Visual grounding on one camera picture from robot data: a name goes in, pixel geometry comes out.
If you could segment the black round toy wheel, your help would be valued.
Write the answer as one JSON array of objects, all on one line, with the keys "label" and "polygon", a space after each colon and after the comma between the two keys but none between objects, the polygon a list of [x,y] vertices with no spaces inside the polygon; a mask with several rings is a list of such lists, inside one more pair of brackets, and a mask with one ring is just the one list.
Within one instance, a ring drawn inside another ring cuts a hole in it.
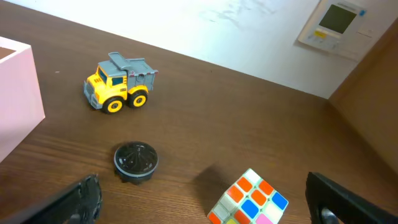
[{"label": "black round toy wheel", "polygon": [[140,185],[152,178],[159,165],[159,157],[149,144],[131,141],[115,150],[113,162],[115,174],[121,182]]}]

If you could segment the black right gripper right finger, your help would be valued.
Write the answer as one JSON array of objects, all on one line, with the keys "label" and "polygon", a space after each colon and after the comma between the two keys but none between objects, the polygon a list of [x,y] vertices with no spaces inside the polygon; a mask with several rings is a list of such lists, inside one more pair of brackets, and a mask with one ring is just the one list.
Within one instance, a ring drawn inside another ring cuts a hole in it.
[{"label": "black right gripper right finger", "polygon": [[397,217],[318,172],[309,172],[307,199],[312,224],[397,223]]}]

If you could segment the yellow grey toy dump truck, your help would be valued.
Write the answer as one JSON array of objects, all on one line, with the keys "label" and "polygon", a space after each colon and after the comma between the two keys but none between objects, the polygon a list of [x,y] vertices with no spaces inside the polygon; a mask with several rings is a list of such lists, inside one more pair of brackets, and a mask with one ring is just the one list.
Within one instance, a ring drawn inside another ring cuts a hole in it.
[{"label": "yellow grey toy dump truck", "polygon": [[92,108],[115,114],[124,105],[140,108],[148,101],[158,70],[144,58],[124,58],[118,52],[99,62],[94,74],[83,82],[83,93]]}]

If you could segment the multicoloured puzzle cube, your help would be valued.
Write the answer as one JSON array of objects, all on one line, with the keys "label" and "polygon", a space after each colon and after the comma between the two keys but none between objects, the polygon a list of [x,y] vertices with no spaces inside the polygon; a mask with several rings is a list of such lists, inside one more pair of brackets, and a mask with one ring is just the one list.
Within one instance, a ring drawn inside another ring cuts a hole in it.
[{"label": "multicoloured puzzle cube", "polygon": [[248,169],[207,214],[212,224],[278,224],[289,201]]}]

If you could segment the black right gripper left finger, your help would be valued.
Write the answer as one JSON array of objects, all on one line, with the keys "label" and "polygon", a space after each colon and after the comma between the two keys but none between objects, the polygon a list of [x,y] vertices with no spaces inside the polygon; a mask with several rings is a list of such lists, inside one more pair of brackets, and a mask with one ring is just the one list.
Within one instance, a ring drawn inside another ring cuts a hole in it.
[{"label": "black right gripper left finger", "polygon": [[90,174],[45,200],[1,220],[1,224],[94,224],[103,198],[98,176]]}]

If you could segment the white wall control panel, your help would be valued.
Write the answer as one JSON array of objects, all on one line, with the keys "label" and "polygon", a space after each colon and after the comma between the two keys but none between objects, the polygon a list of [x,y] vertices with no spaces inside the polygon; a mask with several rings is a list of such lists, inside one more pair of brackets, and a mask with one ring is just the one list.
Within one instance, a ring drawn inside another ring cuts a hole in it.
[{"label": "white wall control panel", "polygon": [[365,7],[351,1],[321,0],[297,40],[358,62],[372,40],[363,27],[366,14]]}]

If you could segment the pink open cardboard box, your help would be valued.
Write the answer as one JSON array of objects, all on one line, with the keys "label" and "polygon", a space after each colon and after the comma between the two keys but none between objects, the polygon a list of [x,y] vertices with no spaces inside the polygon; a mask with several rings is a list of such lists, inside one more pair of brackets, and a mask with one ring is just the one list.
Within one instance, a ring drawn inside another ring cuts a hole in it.
[{"label": "pink open cardboard box", "polygon": [[32,47],[1,37],[1,160],[43,119]]}]

